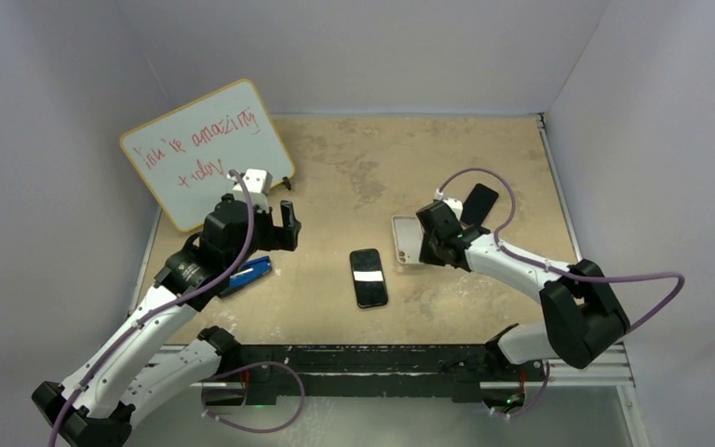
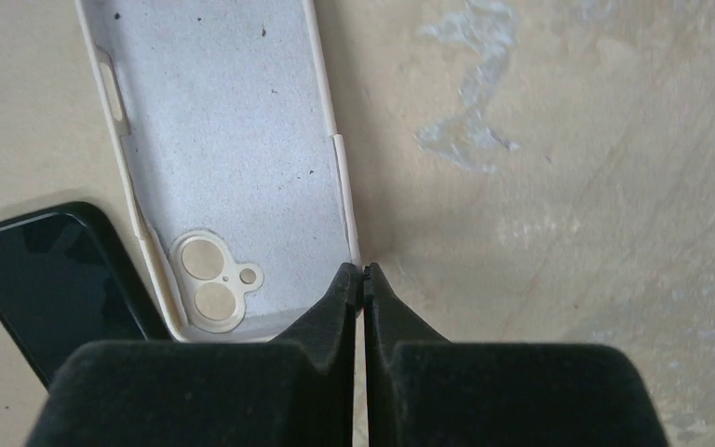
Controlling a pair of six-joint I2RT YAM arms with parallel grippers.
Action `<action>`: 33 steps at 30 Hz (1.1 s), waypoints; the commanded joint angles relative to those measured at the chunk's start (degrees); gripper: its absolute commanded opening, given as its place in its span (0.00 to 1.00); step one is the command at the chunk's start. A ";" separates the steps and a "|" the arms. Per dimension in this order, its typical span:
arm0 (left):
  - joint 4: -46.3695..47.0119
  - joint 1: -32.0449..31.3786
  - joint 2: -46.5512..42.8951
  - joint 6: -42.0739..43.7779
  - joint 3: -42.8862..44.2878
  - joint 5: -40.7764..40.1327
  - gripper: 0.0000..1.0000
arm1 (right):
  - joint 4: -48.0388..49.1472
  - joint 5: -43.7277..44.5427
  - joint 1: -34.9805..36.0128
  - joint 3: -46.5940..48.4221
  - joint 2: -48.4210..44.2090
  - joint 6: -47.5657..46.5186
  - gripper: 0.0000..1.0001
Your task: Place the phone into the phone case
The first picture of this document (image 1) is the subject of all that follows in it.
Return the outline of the clear phone case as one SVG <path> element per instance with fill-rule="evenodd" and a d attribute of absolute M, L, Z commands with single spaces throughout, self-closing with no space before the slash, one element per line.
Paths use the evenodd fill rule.
<path fill-rule="evenodd" d="M 393 216 L 391 226 L 397 261 L 402 265 L 418 265 L 423 231 L 416 217 Z"/>

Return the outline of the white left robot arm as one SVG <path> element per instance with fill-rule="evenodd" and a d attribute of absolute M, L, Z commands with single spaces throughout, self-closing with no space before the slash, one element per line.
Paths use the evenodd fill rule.
<path fill-rule="evenodd" d="M 272 366 L 269 359 L 247 362 L 244 346 L 217 326 L 175 357 L 148 364 L 173 333 L 230 290 L 255 251 L 296 250 L 302 224 L 292 202 L 281 201 L 276 225 L 262 197 L 223 196 L 101 348 L 63 381 L 37 387 L 32 401 L 51 426 L 48 445 L 121 446 L 149 413 L 193 383 L 248 378 L 251 370 Z"/>

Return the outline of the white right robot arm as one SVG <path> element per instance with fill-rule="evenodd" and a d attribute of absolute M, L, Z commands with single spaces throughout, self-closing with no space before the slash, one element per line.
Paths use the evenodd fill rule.
<path fill-rule="evenodd" d="M 552 262 L 480 225 L 462 227 L 442 200 L 416 217 L 422 263 L 497 279 L 541 306 L 541 322 L 512 325 L 489 341 L 485 365 L 492 376 L 507 379 L 532 360 L 560 359 L 584 369 L 629 332 L 627 313 L 597 264 Z"/>

